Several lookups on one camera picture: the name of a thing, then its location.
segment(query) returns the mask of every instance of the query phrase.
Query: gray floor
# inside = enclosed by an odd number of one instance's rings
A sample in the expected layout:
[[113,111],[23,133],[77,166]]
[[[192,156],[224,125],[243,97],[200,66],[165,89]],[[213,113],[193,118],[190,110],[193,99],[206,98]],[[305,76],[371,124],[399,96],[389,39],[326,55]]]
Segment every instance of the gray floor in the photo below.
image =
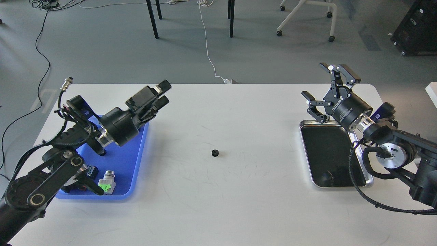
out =
[[[83,5],[120,2],[87,0]],[[277,26],[296,0],[286,3],[285,12],[279,11],[279,0],[237,0],[232,39],[228,1],[215,0],[202,8],[217,75],[239,83],[326,83],[328,89],[329,76],[318,63],[348,64],[363,83],[377,88],[383,101],[395,105],[400,129],[437,141],[437,109],[425,92],[430,82],[437,81],[437,59],[401,56],[388,35],[412,1],[334,2],[339,15],[333,43],[327,41],[330,19],[325,7],[305,5],[282,29],[283,36],[277,37]],[[173,84],[222,83],[214,78],[206,56],[196,1],[162,4],[161,8],[164,19],[158,20],[153,6],[160,39],[153,37],[146,5],[75,6],[49,12],[38,43],[52,63],[41,86],[43,107],[7,131],[6,165],[0,173],[11,176],[19,157],[32,147],[68,76],[75,83],[154,84],[163,79]],[[4,21],[0,25],[0,132],[38,106],[37,87],[48,64],[36,52],[35,39],[44,15],[45,11],[33,9],[25,0],[0,1]],[[0,192],[6,185],[1,178]]]

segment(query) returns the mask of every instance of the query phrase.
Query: white chair leg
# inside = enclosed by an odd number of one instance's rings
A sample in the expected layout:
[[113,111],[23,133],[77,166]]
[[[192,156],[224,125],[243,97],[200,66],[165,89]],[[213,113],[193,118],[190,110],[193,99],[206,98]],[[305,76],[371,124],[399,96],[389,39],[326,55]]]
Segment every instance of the white chair leg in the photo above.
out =
[[334,36],[334,30],[335,30],[335,23],[337,21],[337,5],[332,4],[332,23],[331,23],[331,32],[329,33],[330,36]]
[[331,6],[328,6],[328,13],[329,13],[329,12],[332,12],[331,9],[332,9],[332,7],[331,7]]
[[308,0],[299,0],[298,5],[291,11],[291,13],[285,18],[285,20],[277,27],[276,31],[279,32],[285,24],[290,20],[291,17],[302,7],[302,5]]

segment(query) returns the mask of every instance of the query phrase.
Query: black cable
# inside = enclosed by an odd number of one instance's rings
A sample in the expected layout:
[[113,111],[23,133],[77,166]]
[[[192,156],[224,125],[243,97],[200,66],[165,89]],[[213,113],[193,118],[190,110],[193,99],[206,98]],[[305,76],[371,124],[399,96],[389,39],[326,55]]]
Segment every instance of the black cable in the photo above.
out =
[[21,116],[20,118],[14,120],[14,121],[13,121],[11,124],[9,124],[9,126],[7,126],[6,129],[4,130],[3,135],[2,135],[2,138],[1,138],[1,152],[2,152],[2,156],[3,156],[3,161],[2,161],[2,164],[1,164],[1,166],[0,166],[0,170],[3,168],[3,166],[4,166],[4,164],[5,164],[5,155],[4,155],[3,141],[4,141],[4,136],[5,136],[5,134],[6,134],[6,131],[9,129],[10,126],[12,126],[12,124],[14,124],[15,122],[17,122],[18,120],[20,120],[20,119],[22,119],[22,118],[24,118],[24,117],[30,115],[31,113],[37,111],[38,109],[40,109],[40,108],[42,107],[42,100],[41,100],[41,97],[40,97],[40,95],[39,95],[39,90],[40,90],[40,88],[41,88],[41,83],[42,83],[42,81],[44,80],[44,78],[46,77],[47,73],[48,73],[49,70],[50,70],[51,63],[50,63],[50,61],[47,59],[47,57],[45,57],[45,56],[44,56],[44,55],[43,55],[43,54],[38,50],[37,43],[38,43],[38,39],[39,39],[39,37],[40,37],[41,34],[42,34],[42,31],[44,30],[45,21],[46,21],[46,19],[47,19],[47,15],[48,15],[48,14],[49,14],[49,11],[47,11],[47,12],[45,13],[45,17],[44,17],[44,21],[43,21],[43,23],[42,23],[41,31],[39,32],[38,37],[37,37],[36,40],[35,40],[35,48],[36,48],[36,51],[38,51],[38,53],[39,53],[40,55],[42,55],[42,56],[46,59],[46,61],[49,63],[49,66],[48,66],[47,70],[45,71],[44,76],[42,76],[42,78],[41,78],[41,80],[39,81],[39,84],[38,84],[37,94],[38,94],[38,100],[39,100],[40,105],[39,105],[39,107],[37,107],[36,109],[32,110],[31,112],[29,112],[29,113],[27,113],[27,114]]
[[395,207],[391,207],[391,206],[387,206],[385,204],[379,203],[373,199],[371,199],[370,197],[368,197],[366,194],[364,194],[360,188],[357,185],[357,182],[355,181],[354,176],[352,175],[352,155],[354,153],[354,151],[357,149],[357,147],[360,145],[359,141],[355,141],[352,143],[351,147],[350,147],[350,152],[349,152],[349,176],[350,179],[352,181],[352,183],[354,184],[355,189],[358,191],[358,193],[369,203],[373,204],[375,206],[375,208],[382,208],[388,211],[393,211],[393,212],[399,212],[399,213],[409,213],[409,214],[422,214],[422,215],[437,215],[437,210],[436,209],[426,209],[426,210],[405,210],[405,209],[400,209],[400,208],[395,208]]

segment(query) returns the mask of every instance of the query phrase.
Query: white cable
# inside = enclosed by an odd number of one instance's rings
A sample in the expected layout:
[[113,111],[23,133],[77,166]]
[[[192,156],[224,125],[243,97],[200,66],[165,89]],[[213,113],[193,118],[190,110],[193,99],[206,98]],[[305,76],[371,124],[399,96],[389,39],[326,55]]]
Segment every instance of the white cable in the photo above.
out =
[[[107,5],[97,6],[97,7],[83,7],[82,5],[80,5],[83,1],[85,1],[85,0],[80,0],[79,7],[84,8],[84,9],[95,9],[95,8],[107,7],[107,6],[112,6],[112,5],[124,5],[124,4],[147,4],[147,3],[122,3],[122,4],[107,4]],[[160,4],[174,5],[174,4],[177,4],[178,2],[188,2],[188,1],[189,0],[168,0],[167,2],[160,3]]]
[[166,3],[173,5],[173,4],[177,4],[179,2],[188,2],[189,0],[168,0]]
[[212,0],[212,2],[210,3],[210,4],[208,4],[208,1],[207,0],[197,0],[197,4],[199,5],[199,6],[202,6],[202,7],[209,7],[209,6],[211,6],[211,4],[214,2],[214,0]]
[[199,3],[199,1],[200,1],[200,0],[198,0],[197,3],[199,4],[200,19],[202,20],[203,29],[205,30],[206,56],[208,57],[209,62],[211,63],[212,67],[214,68],[214,77],[222,78],[222,77],[220,77],[220,76],[217,76],[217,74],[216,74],[216,72],[215,72],[215,66],[214,66],[214,64],[212,64],[212,61],[211,61],[211,59],[209,58],[209,53],[208,53],[208,41],[207,41],[207,39],[206,39],[206,27],[205,27],[205,23],[203,22],[202,10],[200,10],[200,6],[202,6],[202,5]]

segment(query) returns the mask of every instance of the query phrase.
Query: black power cable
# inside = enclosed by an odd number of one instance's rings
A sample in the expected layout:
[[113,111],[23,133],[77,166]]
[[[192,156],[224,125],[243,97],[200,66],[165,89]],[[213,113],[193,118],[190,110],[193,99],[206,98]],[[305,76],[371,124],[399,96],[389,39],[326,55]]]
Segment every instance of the black power cable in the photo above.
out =
[[357,149],[357,147],[360,145],[361,141],[355,141],[352,143],[351,147],[350,147],[350,152],[349,152],[349,176],[350,179],[352,181],[352,183],[354,184],[355,189],[358,191],[358,193],[369,203],[373,204],[375,206],[375,208],[382,208],[388,211],[393,211],[393,212],[399,212],[399,213],[408,213],[408,214],[423,214],[423,215],[437,215],[437,210],[436,209],[426,209],[426,210],[406,210],[406,209],[400,209],[400,208],[395,208],[395,207],[391,207],[391,206],[387,206],[385,204],[379,203],[373,199],[371,199],[370,197],[368,197],[366,194],[364,194],[360,188],[357,185],[357,182],[355,181],[354,176],[352,175],[352,155],[355,152],[355,150]]
[[[43,23],[42,23],[42,27],[41,27],[41,31],[39,32],[38,37],[37,37],[36,40],[35,40],[35,48],[36,48],[36,51],[37,51],[40,55],[42,55],[42,56],[45,58],[45,60],[49,63],[49,66],[48,66],[46,72],[44,73],[44,76],[42,76],[42,78],[41,78],[41,80],[40,80],[40,82],[39,82],[39,84],[38,84],[38,91],[37,91],[37,94],[38,94],[38,101],[39,101],[39,103],[40,103],[40,106],[37,107],[35,110],[33,110],[33,111],[31,111],[31,112],[29,112],[29,113],[27,113],[27,114],[21,116],[20,118],[14,120],[11,124],[9,124],[9,126],[6,127],[6,129],[5,129],[4,132],[3,132],[3,135],[2,135],[2,138],[1,138],[1,151],[2,151],[3,160],[2,160],[2,164],[1,164],[1,166],[0,166],[0,170],[1,170],[1,169],[4,167],[4,165],[5,165],[5,154],[4,154],[3,141],[4,141],[4,136],[5,136],[6,132],[7,132],[7,130],[9,129],[9,127],[12,126],[15,122],[17,122],[17,121],[19,121],[20,119],[22,119],[22,118],[24,118],[24,117],[26,117],[26,116],[32,114],[33,112],[37,111],[38,109],[40,109],[40,108],[42,107],[42,100],[41,100],[41,97],[40,97],[40,95],[39,95],[39,91],[40,91],[40,88],[41,88],[41,83],[42,83],[42,81],[44,80],[44,78],[46,77],[47,73],[48,73],[49,70],[50,70],[51,63],[50,63],[50,61],[47,59],[47,57],[44,56],[44,55],[39,51],[38,46],[37,46],[37,43],[38,43],[38,40],[39,40],[39,38],[40,38],[40,36],[41,36],[41,34],[42,34],[42,31],[44,30],[44,25],[45,25],[45,21],[47,20],[47,15],[49,14],[49,11],[59,11],[59,10],[68,9],[68,8],[71,8],[71,7],[73,7],[73,6],[75,6],[75,5],[78,5],[78,4],[80,3],[80,2],[79,2],[79,3],[73,4],[73,5],[69,5],[69,4],[73,3],[74,1],[75,1],[75,0],[71,0],[71,1],[69,1],[67,4],[65,4],[64,6],[57,7],[56,9],[45,9],[44,7],[46,7],[46,5],[48,5],[48,4],[50,4],[48,1],[46,1],[46,0],[29,0],[29,3],[32,4],[32,7],[33,7],[33,8],[38,8],[38,9],[41,9],[41,10],[46,10],[46,13],[45,13],[45,16],[44,16],[44,21],[43,21]],[[0,176],[4,177],[4,178],[6,178],[8,181],[10,181],[10,179],[9,179],[7,176],[5,176],[5,175],[3,175],[3,174],[0,174]]]
[[[38,43],[39,37],[40,37],[41,34],[42,34],[42,31],[44,30],[45,21],[46,21],[46,19],[47,19],[47,15],[48,15],[48,14],[49,14],[49,10],[47,10],[47,12],[45,13],[45,17],[44,17],[44,21],[43,21],[43,23],[42,23],[41,31],[39,32],[38,37],[37,37],[36,40],[35,40],[35,48],[36,48],[36,51],[38,51],[38,53],[39,53],[40,55],[42,55],[42,56],[45,58],[45,60],[49,63],[49,66],[48,66],[47,70],[45,71],[44,76],[42,76],[42,78],[41,78],[41,80],[39,81],[39,84],[38,84],[37,94],[38,94],[38,101],[39,101],[39,104],[40,104],[40,105],[39,105],[39,107],[37,107],[36,109],[32,110],[31,112],[29,112],[29,113],[27,113],[27,114],[21,116],[20,118],[14,120],[14,121],[13,121],[11,124],[9,124],[9,126],[7,126],[6,129],[4,130],[3,135],[2,135],[2,138],[1,138],[1,152],[2,152],[2,156],[3,156],[3,161],[2,161],[2,164],[1,164],[1,166],[0,166],[0,170],[3,168],[3,166],[4,166],[4,164],[5,164],[5,154],[4,154],[3,141],[4,141],[4,136],[5,136],[6,132],[7,132],[7,130],[9,129],[9,127],[12,126],[12,124],[14,124],[15,122],[17,122],[18,120],[20,120],[20,119],[22,119],[22,118],[24,118],[24,117],[26,117],[26,116],[32,114],[33,112],[37,111],[38,109],[40,109],[40,108],[42,107],[42,100],[41,100],[41,97],[40,97],[40,95],[39,95],[39,91],[40,91],[40,88],[41,88],[41,83],[42,83],[42,81],[44,80],[44,78],[46,77],[47,73],[48,73],[49,70],[50,70],[51,63],[50,63],[50,61],[47,59],[47,57],[44,56],[44,55],[43,55],[43,54],[38,50],[38,45],[37,45],[37,43]],[[5,175],[1,174],[1,176],[4,177],[4,178],[6,178],[8,181],[10,181],[10,179],[7,178]]]

